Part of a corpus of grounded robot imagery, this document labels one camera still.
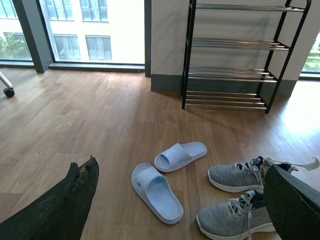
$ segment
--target metal shoe rack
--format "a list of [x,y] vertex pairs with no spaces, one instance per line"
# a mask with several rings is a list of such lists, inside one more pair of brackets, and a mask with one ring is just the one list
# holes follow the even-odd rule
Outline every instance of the metal shoe rack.
[[[181,84],[182,109],[184,109],[185,106],[205,106],[235,109],[257,109],[265,110],[265,113],[269,113],[312,2],[312,0],[306,0],[305,8],[301,8],[290,6],[291,1],[292,0],[287,0],[284,6],[258,6],[200,4],[197,3],[196,0],[190,0]],[[282,12],[282,14],[273,40],[193,38],[196,9],[268,11]],[[294,34],[291,45],[286,45],[278,40],[287,13],[301,14],[301,19]],[[262,50],[269,51],[269,53],[263,69],[215,68],[207,66],[190,66],[192,48]],[[287,52],[283,67],[278,77],[276,77],[271,71],[269,71],[269,65],[273,58],[274,51]],[[257,83],[258,87],[255,93],[192,91],[188,89],[188,80],[190,79],[250,83],[254,82]],[[268,102],[266,102],[260,95],[264,83],[274,83],[274,90]]]

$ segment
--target window sill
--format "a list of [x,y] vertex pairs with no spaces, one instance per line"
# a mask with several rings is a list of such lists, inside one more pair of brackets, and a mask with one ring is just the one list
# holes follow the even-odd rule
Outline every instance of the window sill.
[[0,60],[0,68],[27,68],[34,69],[35,65],[32,61],[7,61]]
[[320,81],[320,72],[319,73],[307,73],[303,72],[300,74],[299,80],[311,80],[311,81]]
[[85,24],[109,24],[110,22],[109,21],[96,21],[96,20],[83,20],[82,21],[83,23]]
[[118,72],[118,73],[144,73],[144,64],[118,64],[118,63],[62,63],[56,62],[49,65],[50,69],[56,70],[79,70],[97,72]]

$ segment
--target wooden floor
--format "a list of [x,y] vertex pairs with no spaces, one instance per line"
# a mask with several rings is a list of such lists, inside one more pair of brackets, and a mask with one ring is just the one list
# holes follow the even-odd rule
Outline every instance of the wooden floor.
[[[81,240],[205,240],[198,211],[242,194],[212,186],[208,168],[260,155],[296,164],[320,158],[320,82],[298,82],[265,114],[182,110],[178,93],[150,91],[143,73],[0,71],[15,89],[13,98],[0,94],[0,222],[63,179],[71,162],[92,155],[100,175]],[[175,143],[194,141],[207,155],[164,173],[184,208],[180,222],[166,225],[135,193],[131,174]],[[320,191],[320,169],[293,175]]]

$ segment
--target gray baseboard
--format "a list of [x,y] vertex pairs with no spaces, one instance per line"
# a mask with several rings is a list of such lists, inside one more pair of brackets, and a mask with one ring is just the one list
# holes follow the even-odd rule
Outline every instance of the gray baseboard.
[[[180,92],[181,75],[151,74],[151,91],[153,92]],[[283,80],[277,92],[277,96],[290,97],[297,81]],[[271,96],[274,83],[265,83],[262,95]],[[222,92],[222,93],[255,93],[258,83],[234,82],[234,81],[210,81],[190,80],[188,89],[190,91]]]

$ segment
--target tree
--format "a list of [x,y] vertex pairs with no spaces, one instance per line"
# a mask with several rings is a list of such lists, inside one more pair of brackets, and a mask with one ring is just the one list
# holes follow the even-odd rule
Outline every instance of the tree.
[[0,59],[2,60],[26,60],[26,43],[17,39],[14,33],[9,33],[5,39],[0,37]]

